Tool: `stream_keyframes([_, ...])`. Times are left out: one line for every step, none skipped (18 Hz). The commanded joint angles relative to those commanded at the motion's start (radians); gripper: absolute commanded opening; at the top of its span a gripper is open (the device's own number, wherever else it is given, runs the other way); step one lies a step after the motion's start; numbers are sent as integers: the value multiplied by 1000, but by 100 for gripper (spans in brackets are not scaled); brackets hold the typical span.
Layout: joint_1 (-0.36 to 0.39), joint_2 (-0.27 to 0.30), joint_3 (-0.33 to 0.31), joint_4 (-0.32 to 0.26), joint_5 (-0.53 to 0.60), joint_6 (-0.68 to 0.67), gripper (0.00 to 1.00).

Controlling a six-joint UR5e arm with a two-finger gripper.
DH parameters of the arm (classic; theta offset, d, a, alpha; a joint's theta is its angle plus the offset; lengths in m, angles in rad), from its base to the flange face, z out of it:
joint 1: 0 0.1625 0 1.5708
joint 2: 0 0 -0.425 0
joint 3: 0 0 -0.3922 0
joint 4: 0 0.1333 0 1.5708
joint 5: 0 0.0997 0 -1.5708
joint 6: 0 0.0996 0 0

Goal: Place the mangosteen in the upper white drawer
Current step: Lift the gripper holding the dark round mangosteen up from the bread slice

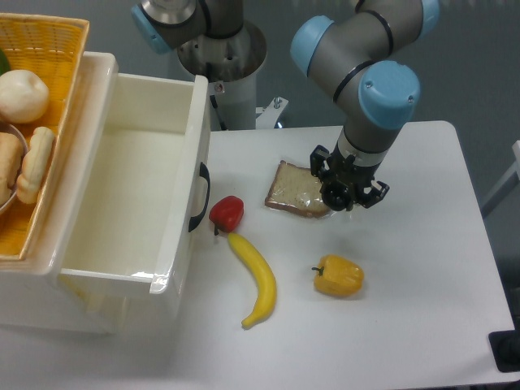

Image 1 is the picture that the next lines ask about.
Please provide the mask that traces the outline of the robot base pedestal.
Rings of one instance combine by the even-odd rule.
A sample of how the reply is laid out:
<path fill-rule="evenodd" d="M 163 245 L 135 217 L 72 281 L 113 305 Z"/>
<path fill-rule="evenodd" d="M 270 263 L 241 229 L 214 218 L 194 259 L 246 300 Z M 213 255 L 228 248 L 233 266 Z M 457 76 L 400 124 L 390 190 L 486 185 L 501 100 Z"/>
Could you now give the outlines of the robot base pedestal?
<path fill-rule="evenodd" d="M 256 127 L 257 74 L 267 57 L 262 31 L 245 21 L 234 36 L 217 39 L 201 35 L 177 55 L 183 68 L 208 82 L 213 129 L 248 130 Z"/>

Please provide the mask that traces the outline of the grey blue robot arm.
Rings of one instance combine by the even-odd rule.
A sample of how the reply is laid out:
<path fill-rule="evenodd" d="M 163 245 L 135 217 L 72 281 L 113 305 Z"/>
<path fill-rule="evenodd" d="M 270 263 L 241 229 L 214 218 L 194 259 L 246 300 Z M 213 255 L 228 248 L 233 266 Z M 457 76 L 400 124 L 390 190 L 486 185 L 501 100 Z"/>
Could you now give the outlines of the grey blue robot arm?
<path fill-rule="evenodd" d="M 214 85 L 218 126 L 234 128 L 244 102 L 254 101 L 267 56 L 265 37 L 245 20 L 242 2 L 141 1 L 131 13 L 155 52 L 175 51 L 188 73 Z M 391 57 L 439 17 L 436 1 L 360 1 L 344 23 L 318 15 L 295 33 L 293 62 L 347 117 L 335 148 L 318 146 L 310 155 L 311 174 L 332 210 L 369 208 L 388 193 L 375 173 L 421 93 L 415 73 Z"/>

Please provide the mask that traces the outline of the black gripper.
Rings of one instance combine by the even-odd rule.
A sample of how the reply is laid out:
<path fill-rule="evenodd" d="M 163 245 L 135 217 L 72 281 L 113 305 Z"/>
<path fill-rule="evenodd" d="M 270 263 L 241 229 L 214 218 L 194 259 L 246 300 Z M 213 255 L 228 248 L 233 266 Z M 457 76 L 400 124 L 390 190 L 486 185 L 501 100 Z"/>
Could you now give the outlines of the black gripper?
<path fill-rule="evenodd" d="M 310 154 L 310 172 L 318 176 L 321 184 L 341 182 L 349 191 L 352 207 L 358 204 L 366 209 L 381 202 L 389 192 L 389 185 L 373 180 L 376 166 L 362 167 L 355 164 L 353 155 L 344 158 L 340 153 L 329 151 L 317 145 Z"/>

